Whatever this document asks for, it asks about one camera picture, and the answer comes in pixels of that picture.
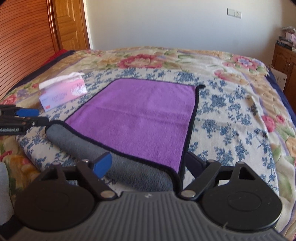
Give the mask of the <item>purple and grey towel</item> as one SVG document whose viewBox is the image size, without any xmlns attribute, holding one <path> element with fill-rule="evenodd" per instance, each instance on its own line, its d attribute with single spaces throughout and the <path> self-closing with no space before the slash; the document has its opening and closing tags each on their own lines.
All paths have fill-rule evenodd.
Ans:
<svg viewBox="0 0 296 241">
<path fill-rule="evenodd" d="M 77 158 L 109 152 L 104 175 L 140 191 L 179 191 L 204 85 L 122 78 L 95 94 L 66 120 L 53 120 L 47 138 Z"/>
</svg>

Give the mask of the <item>pink cotton tissue box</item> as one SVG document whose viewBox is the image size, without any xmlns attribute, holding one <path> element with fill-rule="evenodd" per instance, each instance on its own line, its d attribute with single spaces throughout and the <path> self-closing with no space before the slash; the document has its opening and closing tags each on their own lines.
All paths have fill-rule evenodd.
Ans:
<svg viewBox="0 0 296 241">
<path fill-rule="evenodd" d="M 39 84 L 39 100 L 45 112 L 87 93 L 81 72 L 51 78 Z"/>
</svg>

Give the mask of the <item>blue floral white cloth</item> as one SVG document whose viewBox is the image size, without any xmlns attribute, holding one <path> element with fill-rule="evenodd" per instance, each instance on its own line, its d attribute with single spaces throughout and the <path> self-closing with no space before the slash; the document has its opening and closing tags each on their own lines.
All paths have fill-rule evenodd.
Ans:
<svg viewBox="0 0 296 241">
<path fill-rule="evenodd" d="M 119 78 L 137 77 L 187 86 L 205 85 L 199 93 L 189 150 L 202 160 L 215 159 L 224 166 L 247 163 L 275 192 L 278 176 L 263 121 L 263 109 L 251 87 L 218 77 L 165 69 L 113 69 L 84 75 L 87 94 L 46 113 L 51 120 L 65 120 L 82 104 Z"/>
</svg>

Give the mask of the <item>wooden slatted headboard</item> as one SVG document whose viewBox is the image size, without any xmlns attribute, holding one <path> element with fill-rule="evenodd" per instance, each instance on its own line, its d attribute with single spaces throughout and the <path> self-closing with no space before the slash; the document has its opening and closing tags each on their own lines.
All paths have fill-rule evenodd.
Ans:
<svg viewBox="0 0 296 241">
<path fill-rule="evenodd" d="M 1 97 L 59 50 L 53 1 L 1 1 Z"/>
</svg>

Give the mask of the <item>grey sleeve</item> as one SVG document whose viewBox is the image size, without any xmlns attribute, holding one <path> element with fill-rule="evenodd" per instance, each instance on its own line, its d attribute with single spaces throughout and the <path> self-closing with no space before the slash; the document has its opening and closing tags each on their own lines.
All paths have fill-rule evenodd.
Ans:
<svg viewBox="0 0 296 241">
<path fill-rule="evenodd" d="M 9 176 L 4 163 L 1 163 L 0 178 L 0 225 L 3 225 L 14 214 L 14 208 L 10 198 Z"/>
</svg>

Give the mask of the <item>floral bed blanket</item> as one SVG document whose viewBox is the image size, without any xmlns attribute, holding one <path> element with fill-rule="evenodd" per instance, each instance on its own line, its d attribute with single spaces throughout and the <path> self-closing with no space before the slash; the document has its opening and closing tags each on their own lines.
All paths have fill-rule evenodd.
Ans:
<svg viewBox="0 0 296 241">
<path fill-rule="evenodd" d="M 295 239 L 295 125 L 276 90 L 267 81 L 267 66 L 261 61 L 222 51 L 135 47 L 108 51 L 84 50 L 54 60 L 46 70 L 34 73 L 19 87 L 13 87 L 1 104 L 39 108 L 39 84 L 50 78 L 82 72 L 113 69 L 165 69 L 218 77 L 251 87 L 263 109 L 263 121 L 270 137 L 275 162 L 282 214 L 276 229 Z"/>
</svg>

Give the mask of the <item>wooden door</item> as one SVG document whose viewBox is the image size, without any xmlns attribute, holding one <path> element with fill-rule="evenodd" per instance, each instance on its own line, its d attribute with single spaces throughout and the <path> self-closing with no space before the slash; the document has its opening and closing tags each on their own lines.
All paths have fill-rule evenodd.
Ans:
<svg viewBox="0 0 296 241">
<path fill-rule="evenodd" d="M 54 0 L 53 13 L 60 49 L 90 48 L 83 0 Z"/>
</svg>

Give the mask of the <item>navy blue bed sheet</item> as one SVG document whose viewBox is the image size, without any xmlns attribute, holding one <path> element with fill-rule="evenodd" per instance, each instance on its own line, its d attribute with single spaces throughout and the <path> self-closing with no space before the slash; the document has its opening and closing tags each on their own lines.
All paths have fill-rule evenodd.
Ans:
<svg viewBox="0 0 296 241">
<path fill-rule="evenodd" d="M 266 75 L 267 81 L 271 84 L 271 86 L 276 90 L 276 92 L 280 96 L 280 99 L 283 102 L 283 105 L 286 107 L 288 113 L 290 114 L 290 120 L 295 125 L 295 121 L 296 121 L 295 113 L 294 113 L 290 103 L 288 102 L 287 97 L 285 96 L 285 94 L 281 90 L 280 86 L 276 83 L 276 78 L 275 78 L 274 74 L 272 73 L 272 69 L 267 68 L 267 70 L 268 70 L 268 74 Z"/>
</svg>

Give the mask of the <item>white paper bag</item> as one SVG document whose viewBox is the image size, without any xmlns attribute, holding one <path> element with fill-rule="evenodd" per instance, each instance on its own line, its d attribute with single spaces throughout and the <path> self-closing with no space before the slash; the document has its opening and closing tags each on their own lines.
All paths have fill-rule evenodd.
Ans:
<svg viewBox="0 0 296 241">
<path fill-rule="evenodd" d="M 276 80 L 276 83 L 278 84 L 278 86 L 280 87 L 280 89 L 282 91 L 284 91 L 285 89 L 285 84 L 286 84 L 286 81 L 287 81 L 287 74 L 285 73 L 282 73 L 274 68 L 271 68 L 270 69 L 271 72 L 273 73 L 274 77 L 275 77 L 275 80 Z"/>
</svg>

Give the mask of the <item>wooden cabinet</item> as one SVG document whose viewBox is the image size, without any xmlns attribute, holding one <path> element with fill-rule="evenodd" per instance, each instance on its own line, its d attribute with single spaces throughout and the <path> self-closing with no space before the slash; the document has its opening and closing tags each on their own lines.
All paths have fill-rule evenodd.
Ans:
<svg viewBox="0 0 296 241">
<path fill-rule="evenodd" d="M 292 51 L 275 44 L 271 65 L 275 70 L 287 75 L 283 93 L 295 111 L 295 50 Z"/>
</svg>

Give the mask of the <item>clutter pile on cabinet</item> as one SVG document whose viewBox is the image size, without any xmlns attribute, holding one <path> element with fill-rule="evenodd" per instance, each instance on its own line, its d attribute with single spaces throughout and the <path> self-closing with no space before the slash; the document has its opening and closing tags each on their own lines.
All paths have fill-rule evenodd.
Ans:
<svg viewBox="0 0 296 241">
<path fill-rule="evenodd" d="M 295 28 L 292 26 L 282 27 L 280 29 L 280 35 L 276 41 L 281 47 L 289 50 L 295 49 Z"/>
</svg>

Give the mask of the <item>white wall switch socket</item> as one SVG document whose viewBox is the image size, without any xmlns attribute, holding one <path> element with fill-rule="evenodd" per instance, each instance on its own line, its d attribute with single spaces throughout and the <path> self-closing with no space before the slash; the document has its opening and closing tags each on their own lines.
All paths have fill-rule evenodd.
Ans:
<svg viewBox="0 0 296 241">
<path fill-rule="evenodd" d="M 227 8 L 227 15 L 235 18 L 239 18 L 239 19 L 242 18 L 242 12 L 235 9 Z"/>
</svg>

